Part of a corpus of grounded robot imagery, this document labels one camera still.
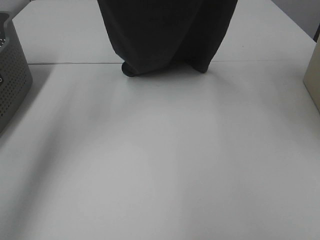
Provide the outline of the grey perforated plastic basket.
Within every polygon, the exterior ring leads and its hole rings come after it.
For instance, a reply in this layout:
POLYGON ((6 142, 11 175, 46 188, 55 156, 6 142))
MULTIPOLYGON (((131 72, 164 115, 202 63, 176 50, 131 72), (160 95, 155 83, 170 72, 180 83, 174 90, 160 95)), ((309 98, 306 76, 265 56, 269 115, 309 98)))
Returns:
POLYGON ((9 124, 29 92, 33 77, 12 14, 0 12, 0 130, 9 124))

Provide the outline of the dark navy towel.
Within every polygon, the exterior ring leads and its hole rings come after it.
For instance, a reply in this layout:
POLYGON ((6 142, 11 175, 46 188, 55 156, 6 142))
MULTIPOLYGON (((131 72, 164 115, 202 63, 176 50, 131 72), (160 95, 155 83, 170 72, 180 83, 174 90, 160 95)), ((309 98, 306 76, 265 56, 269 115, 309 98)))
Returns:
POLYGON ((205 73, 229 28, 235 0, 100 0, 106 32, 129 77, 182 62, 205 73))

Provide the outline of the beige box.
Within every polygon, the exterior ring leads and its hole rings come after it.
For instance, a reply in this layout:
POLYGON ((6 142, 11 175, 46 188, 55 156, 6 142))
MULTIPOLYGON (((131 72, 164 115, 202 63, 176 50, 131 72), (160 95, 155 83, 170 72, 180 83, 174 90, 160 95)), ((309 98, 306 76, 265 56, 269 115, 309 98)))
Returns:
POLYGON ((318 38, 306 69, 303 83, 318 112, 320 111, 320 39, 318 38))

